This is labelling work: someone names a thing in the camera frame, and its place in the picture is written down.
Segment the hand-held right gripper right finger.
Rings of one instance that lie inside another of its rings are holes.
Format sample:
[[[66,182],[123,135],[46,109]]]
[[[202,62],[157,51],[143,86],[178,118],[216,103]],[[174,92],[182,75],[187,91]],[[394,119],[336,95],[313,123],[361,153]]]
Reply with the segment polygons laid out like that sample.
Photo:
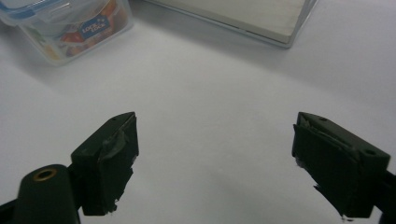
[[[346,217],[367,218],[374,208],[391,217],[390,155],[329,119],[300,112],[291,155],[318,190]]]

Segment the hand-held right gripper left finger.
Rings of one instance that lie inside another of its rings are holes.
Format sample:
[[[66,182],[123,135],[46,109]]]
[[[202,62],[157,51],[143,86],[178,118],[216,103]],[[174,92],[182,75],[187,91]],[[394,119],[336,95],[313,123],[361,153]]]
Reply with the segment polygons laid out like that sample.
[[[76,199],[85,216],[104,216],[117,210],[116,202],[139,155],[136,122],[135,112],[117,115],[71,154]]]

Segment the clear plastic food container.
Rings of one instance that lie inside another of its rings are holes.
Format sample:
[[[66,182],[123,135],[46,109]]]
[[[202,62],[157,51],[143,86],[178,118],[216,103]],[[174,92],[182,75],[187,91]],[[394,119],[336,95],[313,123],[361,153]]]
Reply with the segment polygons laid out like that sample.
[[[0,0],[0,21],[62,65],[130,29],[132,10],[128,0]]]

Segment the clear box with white contents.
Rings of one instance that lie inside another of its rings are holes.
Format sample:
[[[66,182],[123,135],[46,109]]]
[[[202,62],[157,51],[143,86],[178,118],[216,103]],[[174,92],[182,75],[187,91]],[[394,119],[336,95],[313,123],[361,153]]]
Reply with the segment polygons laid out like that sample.
[[[318,0],[146,0],[289,49]]]

